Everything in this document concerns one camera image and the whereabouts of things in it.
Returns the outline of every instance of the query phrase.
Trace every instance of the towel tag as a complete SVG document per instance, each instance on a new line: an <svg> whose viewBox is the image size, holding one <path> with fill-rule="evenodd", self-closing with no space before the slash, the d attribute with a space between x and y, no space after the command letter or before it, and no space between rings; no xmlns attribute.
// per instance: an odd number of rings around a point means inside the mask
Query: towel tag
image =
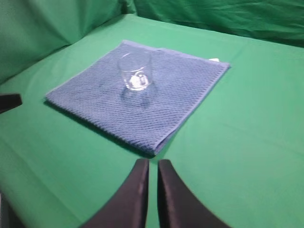
<svg viewBox="0 0 304 228"><path fill-rule="evenodd" d="M218 58L210 58L209 60L214 61L214 62L219 62Z"/></svg>

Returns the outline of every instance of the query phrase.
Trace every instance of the green fabric wall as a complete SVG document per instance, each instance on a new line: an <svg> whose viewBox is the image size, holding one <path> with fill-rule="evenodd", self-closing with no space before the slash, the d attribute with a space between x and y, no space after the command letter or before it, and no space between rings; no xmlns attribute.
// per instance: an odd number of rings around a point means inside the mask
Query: green fabric wall
<svg viewBox="0 0 304 228"><path fill-rule="evenodd" d="M133 9L127 0L0 0L0 83Z"/></svg>
<svg viewBox="0 0 304 228"><path fill-rule="evenodd" d="M303 0L134 2L141 17L304 47Z"/></svg>

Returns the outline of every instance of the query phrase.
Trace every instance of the textured towel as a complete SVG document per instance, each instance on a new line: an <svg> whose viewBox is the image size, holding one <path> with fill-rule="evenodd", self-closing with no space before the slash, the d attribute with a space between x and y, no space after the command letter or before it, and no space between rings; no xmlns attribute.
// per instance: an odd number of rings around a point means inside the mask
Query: textured towel
<svg viewBox="0 0 304 228"><path fill-rule="evenodd" d="M137 50L150 52L153 83L128 90L117 61ZM181 52L123 41L87 70L47 94L51 103L126 143L157 154L229 68Z"/></svg>

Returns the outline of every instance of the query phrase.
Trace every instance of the blue towel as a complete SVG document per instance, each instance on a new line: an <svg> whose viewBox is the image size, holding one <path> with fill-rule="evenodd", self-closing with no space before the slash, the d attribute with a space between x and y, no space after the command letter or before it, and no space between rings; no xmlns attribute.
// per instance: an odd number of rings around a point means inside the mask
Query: blue towel
<svg viewBox="0 0 304 228"><path fill-rule="evenodd" d="M131 91L124 85L117 61L138 50L151 54L153 83L145 90ZM228 68L228 63L123 41L46 98L144 153L155 155Z"/></svg>

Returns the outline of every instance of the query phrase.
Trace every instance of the green backdrop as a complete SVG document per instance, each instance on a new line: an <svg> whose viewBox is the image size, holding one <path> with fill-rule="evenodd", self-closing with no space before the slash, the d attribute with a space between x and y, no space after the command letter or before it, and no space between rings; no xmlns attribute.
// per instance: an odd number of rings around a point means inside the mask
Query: green backdrop
<svg viewBox="0 0 304 228"><path fill-rule="evenodd" d="M121 13L129 0L1 0L0 83Z"/></svg>
<svg viewBox="0 0 304 228"><path fill-rule="evenodd" d="M138 15L304 47L303 0L134 0Z"/></svg>
<svg viewBox="0 0 304 228"><path fill-rule="evenodd" d="M304 49L134 15L107 22L0 85L0 93L18 91L24 102L0 114L0 189L22 221L79 227L141 157L44 103L48 91L123 39L231 64L150 160L146 228L159 227L159 159L170 159L198 199L233 228L303 228Z"/></svg>

